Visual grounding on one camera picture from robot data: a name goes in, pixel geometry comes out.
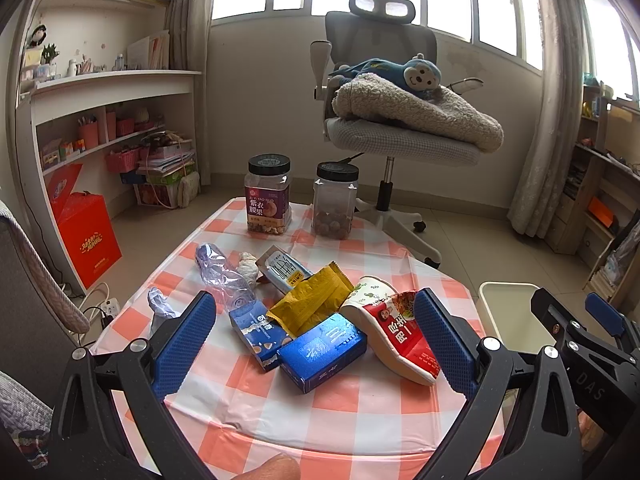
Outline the person's hand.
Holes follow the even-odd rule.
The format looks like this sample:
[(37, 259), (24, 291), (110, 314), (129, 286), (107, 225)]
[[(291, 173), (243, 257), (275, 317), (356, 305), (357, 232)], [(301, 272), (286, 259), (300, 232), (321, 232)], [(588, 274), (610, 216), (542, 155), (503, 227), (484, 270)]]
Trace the person's hand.
[(286, 454), (278, 454), (259, 467), (243, 472), (234, 480), (299, 480), (299, 464)]

